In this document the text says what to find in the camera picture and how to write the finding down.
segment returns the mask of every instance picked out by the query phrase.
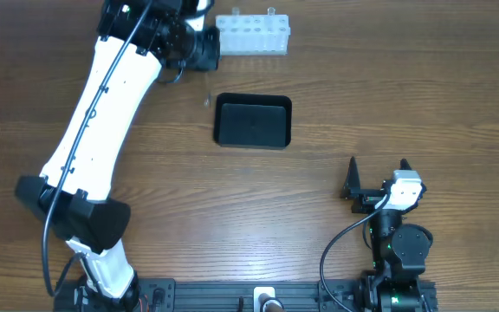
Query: wooden tabletop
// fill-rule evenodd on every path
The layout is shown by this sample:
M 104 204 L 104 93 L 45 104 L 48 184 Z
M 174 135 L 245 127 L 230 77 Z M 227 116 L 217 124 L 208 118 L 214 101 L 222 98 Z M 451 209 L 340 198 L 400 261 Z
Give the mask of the wooden tabletop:
M 42 224 L 13 190 L 75 110 L 100 5 L 0 0 L 0 309 L 52 306 Z M 112 197 L 132 206 L 124 243 L 139 275 L 318 281 L 327 242 L 362 218 L 339 199 L 350 157 L 370 188 L 407 158 L 428 192 L 406 222 L 434 234 L 422 277 L 441 310 L 499 310 L 499 0 L 224 0 L 209 20 L 233 6 L 288 14 L 288 55 L 224 57 L 211 92 L 287 95 L 292 142 L 219 147 L 203 74 L 152 86 L 113 177 Z M 327 277 L 372 268 L 360 235 L 333 249 Z M 53 237 L 54 280 L 70 256 Z

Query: white connector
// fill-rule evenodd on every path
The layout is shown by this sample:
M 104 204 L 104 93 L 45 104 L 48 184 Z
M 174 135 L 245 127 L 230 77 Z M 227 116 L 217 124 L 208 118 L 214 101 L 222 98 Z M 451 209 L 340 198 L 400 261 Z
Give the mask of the white connector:
M 221 31 L 221 55 L 288 53 L 288 16 L 275 15 L 275 8 L 269 8 L 267 15 L 240 15 L 234 8 L 231 16 L 217 16 L 216 25 Z

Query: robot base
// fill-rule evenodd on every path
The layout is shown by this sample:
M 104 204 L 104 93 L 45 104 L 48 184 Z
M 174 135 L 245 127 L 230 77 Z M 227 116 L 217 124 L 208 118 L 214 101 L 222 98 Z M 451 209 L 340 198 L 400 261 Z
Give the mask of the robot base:
M 67 283 L 55 299 L 54 311 L 105 312 L 93 294 L 85 289 L 86 278 Z M 327 280 L 328 287 L 345 305 L 359 311 L 354 304 L 355 280 Z M 275 288 L 276 298 L 288 312 L 339 312 L 321 283 L 305 282 L 176 282 L 171 278 L 140 278 L 140 300 L 143 312 L 253 312 L 255 287 Z M 434 283 L 421 282 L 421 290 L 433 311 L 437 311 Z

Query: wooden table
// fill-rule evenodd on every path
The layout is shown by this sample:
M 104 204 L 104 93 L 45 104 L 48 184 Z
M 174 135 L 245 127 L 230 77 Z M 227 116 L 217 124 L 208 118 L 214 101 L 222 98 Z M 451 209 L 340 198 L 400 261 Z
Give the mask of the wooden table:
M 0 0 L 0 309 L 51 309 L 42 224 L 13 197 L 64 133 L 87 79 L 101 1 Z M 362 216 L 339 199 L 350 156 L 364 187 L 408 158 L 429 188 L 407 222 L 436 238 L 423 278 L 442 310 L 499 310 L 499 0 L 218 1 L 289 14 L 287 56 L 225 57 L 222 92 L 294 103 L 285 151 L 211 139 L 203 74 L 153 86 L 116 166 L 133 210 L 126 253 L 143 277 L 317 281 L 327 242 Z M 71 252 L 50 244 L 54 279 Z M 327 276 L 371 269 L 360 232 Z M 80 275 L 76 270 L 70 276 Z

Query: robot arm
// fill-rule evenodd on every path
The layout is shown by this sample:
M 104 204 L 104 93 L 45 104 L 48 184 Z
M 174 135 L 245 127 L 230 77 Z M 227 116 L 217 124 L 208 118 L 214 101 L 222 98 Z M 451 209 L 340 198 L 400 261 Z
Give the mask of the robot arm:
M 163 67 L 180 73 L 217 69 L 218 30 L 204 26 L 212 4 L 106 1 L 92 69 L 67 132 L 39 177 L 23 176 L 16 187 L 16 196 L 47 220 L 47 229 L 50 224 L 81 255 L 91 291 L 118 309 L 137 304 L 138 281 L 120 240 L 130 207 L 108 198 L 114 164 L 139 103 Z M 44 274 L 50 283 L 47 265 Z M 48 292 L 54 296 L 58 289 L 49 285 Z

